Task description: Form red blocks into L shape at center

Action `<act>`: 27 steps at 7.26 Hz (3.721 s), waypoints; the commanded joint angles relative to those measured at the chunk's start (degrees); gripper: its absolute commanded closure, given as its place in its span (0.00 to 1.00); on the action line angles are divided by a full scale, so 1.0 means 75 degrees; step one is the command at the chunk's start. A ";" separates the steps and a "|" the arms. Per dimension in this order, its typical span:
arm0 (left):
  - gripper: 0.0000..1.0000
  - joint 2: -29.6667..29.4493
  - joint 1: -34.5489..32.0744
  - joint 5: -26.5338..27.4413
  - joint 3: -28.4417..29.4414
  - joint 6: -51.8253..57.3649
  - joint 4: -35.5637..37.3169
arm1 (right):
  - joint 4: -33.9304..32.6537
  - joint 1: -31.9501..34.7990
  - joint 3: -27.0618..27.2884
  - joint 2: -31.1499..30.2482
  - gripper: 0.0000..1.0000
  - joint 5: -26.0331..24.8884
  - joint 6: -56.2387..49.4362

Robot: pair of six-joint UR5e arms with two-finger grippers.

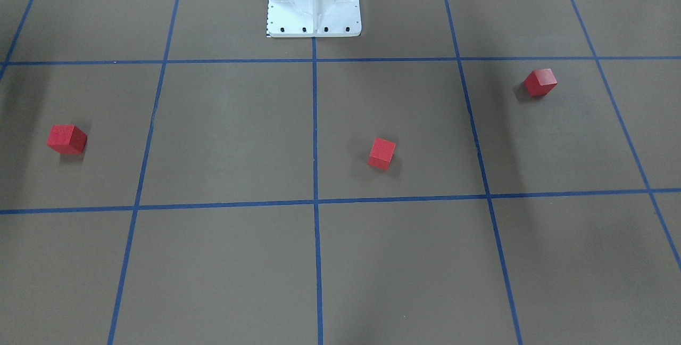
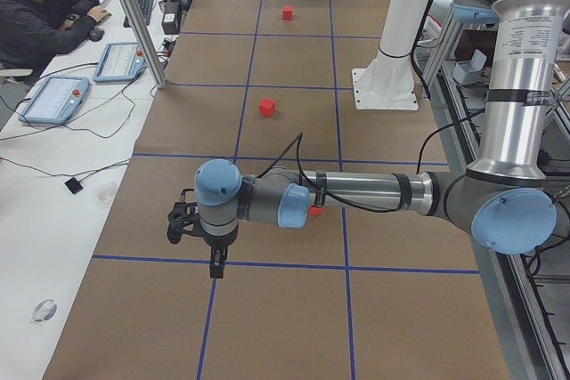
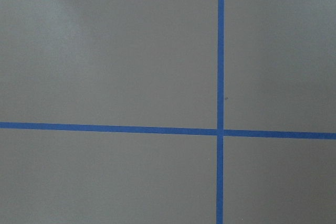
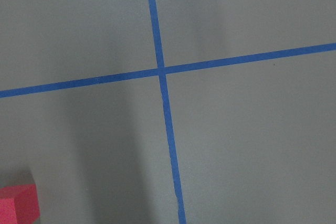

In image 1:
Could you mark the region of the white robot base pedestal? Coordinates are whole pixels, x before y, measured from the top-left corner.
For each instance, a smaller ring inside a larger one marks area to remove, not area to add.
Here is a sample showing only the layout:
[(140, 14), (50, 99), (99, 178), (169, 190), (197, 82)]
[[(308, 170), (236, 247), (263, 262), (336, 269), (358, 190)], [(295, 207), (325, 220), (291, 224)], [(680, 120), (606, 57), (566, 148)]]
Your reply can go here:
[(335, 38), (361, 33), (360, 0), (268, 0), (268, 37)]

